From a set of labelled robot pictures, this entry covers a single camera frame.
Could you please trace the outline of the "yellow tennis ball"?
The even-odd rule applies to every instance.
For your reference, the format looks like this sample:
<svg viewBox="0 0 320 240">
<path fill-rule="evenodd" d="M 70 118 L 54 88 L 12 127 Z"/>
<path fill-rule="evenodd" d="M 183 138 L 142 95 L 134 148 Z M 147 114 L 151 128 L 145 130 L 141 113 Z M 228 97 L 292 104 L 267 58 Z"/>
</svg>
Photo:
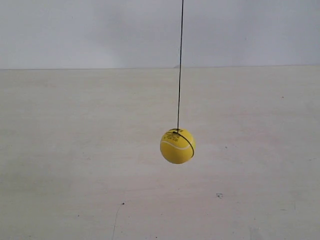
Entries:
<svg viewBox="0 0 320 240">
<path fill-rule="evenodd" d="M 184 128 L 168 130 L 160 140 L 162 156 L 172 164 L 184 164 L 193 158 L 196 150 L 196 140 Z"/>
</svg>

